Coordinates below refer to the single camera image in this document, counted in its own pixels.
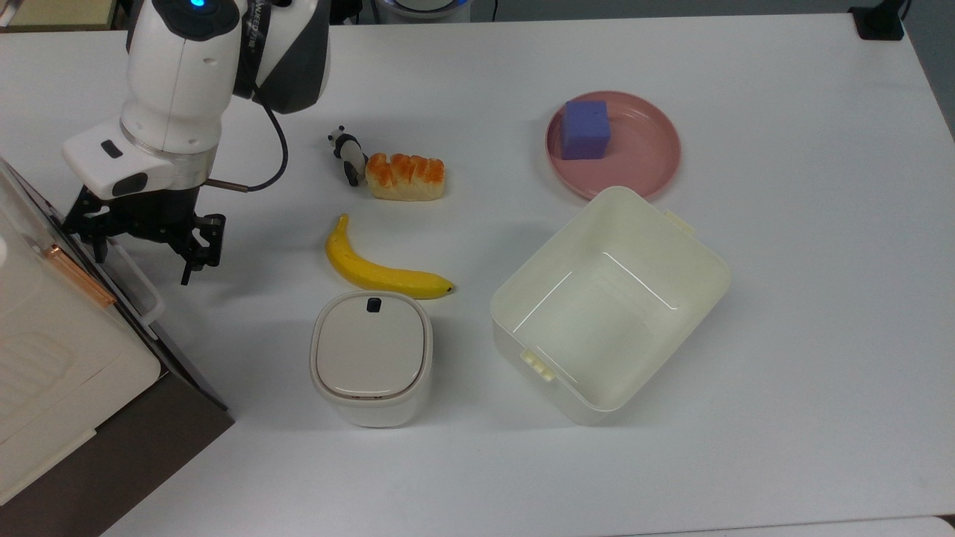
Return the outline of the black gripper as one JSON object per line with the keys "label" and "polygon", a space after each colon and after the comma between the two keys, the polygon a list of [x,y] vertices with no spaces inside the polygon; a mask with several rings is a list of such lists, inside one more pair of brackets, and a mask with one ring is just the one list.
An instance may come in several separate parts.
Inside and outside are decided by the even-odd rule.
{"label": "black gripper", "polygon": [[105,262],[110,236],[168,244],[184,259],[181,285],[186,286],[194,272],[219,265],[227,221],[224,214],[195,216],[199,193],[198,187],[165,189],[103,201],[84,187],[63,228],[91,248],[96,263]]}

